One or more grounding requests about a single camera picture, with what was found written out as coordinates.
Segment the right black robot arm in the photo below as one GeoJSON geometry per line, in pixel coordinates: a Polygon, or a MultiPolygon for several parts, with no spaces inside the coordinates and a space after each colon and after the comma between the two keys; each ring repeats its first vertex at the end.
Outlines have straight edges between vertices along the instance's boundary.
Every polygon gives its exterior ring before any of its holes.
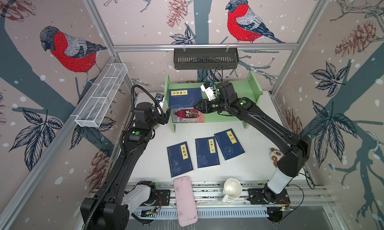
{"type": "Polygon", "coordinates": [[[278,161],[277,169],[263,189],[265,201],[275,203],[280,199],[285,187],[299,174],[309,159],[311,139],[300,137],[287,130],[265,114],[249,98],[238,98],[232,83],[217,84],[217,92],[217,98],[203,99],[194,106],[194,109],[203,114],[225,111],[230,116],[257,129],[283,153],[278,161]]]}

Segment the red pink Hamlet book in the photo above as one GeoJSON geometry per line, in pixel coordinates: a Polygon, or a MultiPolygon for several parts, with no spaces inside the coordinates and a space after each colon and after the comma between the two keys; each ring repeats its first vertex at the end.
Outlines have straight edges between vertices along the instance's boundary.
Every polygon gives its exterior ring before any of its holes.
{"type": "Polygon", "coordinates": [[[204,123],[205,116],[196,109],[176,109],[173,115],[173,123],[204,123]]]}

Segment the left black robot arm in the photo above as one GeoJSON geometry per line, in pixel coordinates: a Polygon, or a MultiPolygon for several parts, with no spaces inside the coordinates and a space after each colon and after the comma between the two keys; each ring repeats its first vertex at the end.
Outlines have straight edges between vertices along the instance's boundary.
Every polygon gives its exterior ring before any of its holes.
{"type": "Polygon", "coordinates": [[[80,210],[84,230],[124,230],[134,211],[143,203],[156,200],[156,185],[151,181],[138,182],[133,190],[126,192],[127,183],[136,163],[155,136],[157,125],[165,125],[170,111],[163,110],[165,96],[152,96],[143,90],[152,102],[135,103],[135,89],[131,88],[132,107],[130,119],[119,139],[120,154],[104,183],[92,198],[86,198],[80,210]]]}

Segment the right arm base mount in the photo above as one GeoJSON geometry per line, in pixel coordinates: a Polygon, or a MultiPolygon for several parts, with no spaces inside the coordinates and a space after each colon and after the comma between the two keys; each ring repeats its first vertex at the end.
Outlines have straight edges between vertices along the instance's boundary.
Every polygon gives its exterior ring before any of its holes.
{"type": "Polygon", "coordinates": [[[251,205],[290,205],[291,201],[286,189],[279,194],[274,193],[272,190],[267,189],[248,189],[247,190],[251,205]]]}

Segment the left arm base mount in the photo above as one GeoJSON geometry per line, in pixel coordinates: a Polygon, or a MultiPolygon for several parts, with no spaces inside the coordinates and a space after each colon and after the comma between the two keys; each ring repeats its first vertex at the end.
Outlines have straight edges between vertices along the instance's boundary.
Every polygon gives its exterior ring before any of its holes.
{"type": "Polygon", "coordinates": [[[171,198],[170,190],[156,190],[156,196],[153,200],[149,200],[147,203],[142,203],[140,207],[159,207],[169,206],[171,198]]]}

